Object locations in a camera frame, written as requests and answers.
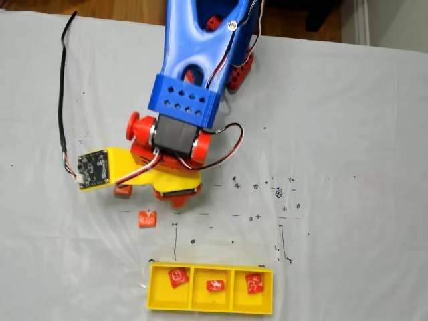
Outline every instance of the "white tablecloth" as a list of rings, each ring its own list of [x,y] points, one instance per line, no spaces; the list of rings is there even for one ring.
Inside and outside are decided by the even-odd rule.
[[[81,193],[62,168],[67,19],[0,12],[0,319],[428,319],[428,55],[262,37],[216,119],[242,123],[243,146],[178,211],[150,187],[130,200]],[[78,154],[129,146],[127,120],[146,113],[163,33],[73,22],[64,96],[73,166]],[[209,158],[236,138],[219,137]],[[138,228],[141,209],[158,212],[155,229]],[[177,261],[273,269],[274,314],[147,311],[148,261],[174,260],[173,223]]]

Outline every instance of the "blue robot arm segment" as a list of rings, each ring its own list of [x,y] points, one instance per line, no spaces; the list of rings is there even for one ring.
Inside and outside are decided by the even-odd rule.
[[[199,128],[211,128],[230,65],[242,62],[246,53],[258,18],[258,2],[169,0],[164,62],[149,109]],[[223,15],[223,23],[214,32],[206,32],[201,25],[213,15]],[[231,31],[230,21],[245,23]],[[200,86],[183,81],[189,66],[201,70]]]

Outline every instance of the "wire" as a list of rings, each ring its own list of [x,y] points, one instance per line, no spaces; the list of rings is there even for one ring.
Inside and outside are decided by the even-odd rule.
[[[217,73],[218,73],[218,72],[219,72],[219,71],[224,67],[225,62],[226,62],[226,60],[227,60],[227,56],[229,55],[230,48],[231,48],[232,43],[233,43],[233,39],[235,38],[235,32],[236,32],[236,31],[234,31],[234,32],[232,33],[232,36],[230,37],[229,43],[227,44],[227,47],[226,47],[225,53],[224,53],[223,57],[221,58],[221,60],[220,60],[219,64],[218,64],[218,65],[217,65],[217,67],[214,69],[214,72],[209,76],[208,81],[207,81],[207,84],[205,85],[205,89],[208,89],[208,88],[209,88],[209,85],[211,85],[211,81],[213,80],[214,76],[215,76],[215,75],[217,75]]]
[[[62,120],[62,106],[63,106],[63,101],[64,101],[64,71],[66,68],[66,54],[67,54],[67,49],[66,49],[66,45],[64,43],[64,38],[66,37],[67,30],[70,27],[70,24],[72,23],[76,14],[77,14],[77,11],[73,12],[73,14],[68,19],[67,24],[64,27],[64,30],[62,31],[62,34],[61,34],[62,55],[61,55],[61,67],[60,67],[60,93],[59,93],[59,98],[58,98],[58,130],[60,132],[62,162],[63,162],[64,168],[73,177],[74,180],[76,180],[76,174],[72,170],[72,168],[68,162],[68,156],[67,156],[67,143],[66,143],[66,136],[64,134],[64,123]]]
[[[246,18],[242,19],[238,23],[237,28],[240,27],[241,25],[245,25],[248,22],[248,19],[249,19],[250,15],[251,15],[251,12],[253,11],[253,7],[254,7],[254,5],[255,5],[256,2],[257,2],[257,0],[253,0],[253,3],[251,4],[251,6],[249,6]],[[241,67],[241,66],[245,65],[247,63],[248,59],[249,59],[249,56],[253,53],[255,45],[256,45],[259,37],[261,36],[261,18],[263,17],[264,5],[265,5],[265,0],[261,0],[261,9],[260,9],[260,17],[259,17],[259,33],[257,35],[257,38],[254,41],[254,44],[252,45],[252,47],[251,47],[251,49],[250,49],[250,51],[249,51],[249,53],[247,55],[247,58],[245,59],[245,61],[241,65],[232,65],[232,66],[234,66],[234,67]],[[209,88],[209,86],[211,85],[211,82],[213,81],[214,76],[217,75],[218,72],[221,69],[223,69],[223,67],[225,65],[225,62],[227,60],[227,57],[229,56],[233,40],[235,39],[235,33],[236,33],[236,31],[237,31],[237,29],[232,33],[232,36],[230,37],[229,43],[227,44],[227,47],[226,47],[226,50],[225,50],[225,53],[224,53],[223,57],[221,58],[221,60],[220,60],[219,64],[217,65],[217,67],[214,69],[214,72],[209,76],[207,84],[205,85],[205,89]]]
[[[255,49],[255,45],[257,45],[257,41],[259,40],[260,36],[261,36],[261,19],[263,17],[263,13],[264,13],[264,8],[265,8],[265,0],[261,0],[261,7],[260,7],[260,17],[259,17],[259,33],[257,34],[257,37],[253,43],[253,45],[251,46],[246,59],[243,61],[242,64],[240,65],[232,65],[233,67],[241,67],[243,65],[245,65],[248,62],[248,59],[250,57],[250,55],[253,53],[254,49]]]
[[[121,187],[123,183],[126,181],[129,181],[130,179],[133,179],[134,177],[137,177],[149,170],[151,170],[153,167],[155,167],[159,162],[161,161],[162,154],[159,151],[159,148],[155,148],[153,151],[154,158],[147,164],[145,164],[143,167],[140,167],[139,169],[136,169],[135,171],[128,173],[122,177],[120,177],[118,180],[116,180],[115,184]]]
[[[205,134],[210,134],[210,135],[218,135],[221,134],[222,132],[224,132],[225,130],[227,130],[228,128],[232,127],[232,126],[236,126],[239,127],[239,129],[241,130],[241,134],[239,135],[238,141],[236,142],[235,146],[231,149],[230,152],[227,153],[226,156],[224,156],[223,158],[215,161],[214,163],[202,166],[202,167],[192,167],[189,164],[187,164],[185,162],[184,159],[182,159],[179,155],[175,155],[175,158],[178,160],[178,162],[185,167],[186,169],[189,169],[191,171],[202,171],[204,169],[210,169],[212,167],[216,167],[218,165],[223,164],[225,161],[227,161],[229,158],[231,158],[233,156],[233,154],[236,153],[236,151],[238,150],[238,148],[241,146],[243,137],[244,137],[244,130],[243,127],[238,124],[237,122],[232,122],[231,124],[228,124],[225,128],[218,130],[216,132],[207,132],[205,130],[202,130]]]
[[[248,19],[251,17],[251,12],[253,11],[253,7],[255,5],[255,3],[257,2],[257,0],[253,0],[253,3],[248,7],[247,10],[247,15],[245,19],[242,19],[239,23],[238,23],[238,27],[240,25],[245,25],[248,22]]]

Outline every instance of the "yellow bracket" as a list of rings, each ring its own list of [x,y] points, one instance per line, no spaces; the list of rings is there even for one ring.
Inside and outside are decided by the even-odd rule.
[[[183,268],[188,281],[171,286],[170,271]],[[263,291],[249,294],[246,276],[259,274]],[[223,280],[224,290],[210,292],[207,281]],[[156,262],[150,265],[147,308],[151,310],[183,310],[272,314],[272,270],[263,267]]]
[[[120,177],[139,169],[142,164],[136,162],[140,157],[131,153],[128,149],[108,147],[108,173],[109,181],[102,185],[81,189],[81,191],[91,191],[99,187],[114,185]],[[126,182],[127,185],[147,185],[152,184],[154,189],[161,193],[184,191],[195,189],[201,184],[201,173],[185,172],[178,169],[170,169],[169,173],[152,169]]]

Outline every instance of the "wooden floor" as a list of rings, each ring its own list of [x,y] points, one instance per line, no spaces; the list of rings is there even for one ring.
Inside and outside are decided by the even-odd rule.
[[[71,14],[102,19],[165,24],[166,0],[7,0],[6,10]],[[336,6],[316,33],[305,31],[307,11],[266,8],[263,35],[341,42],[340,9]]]

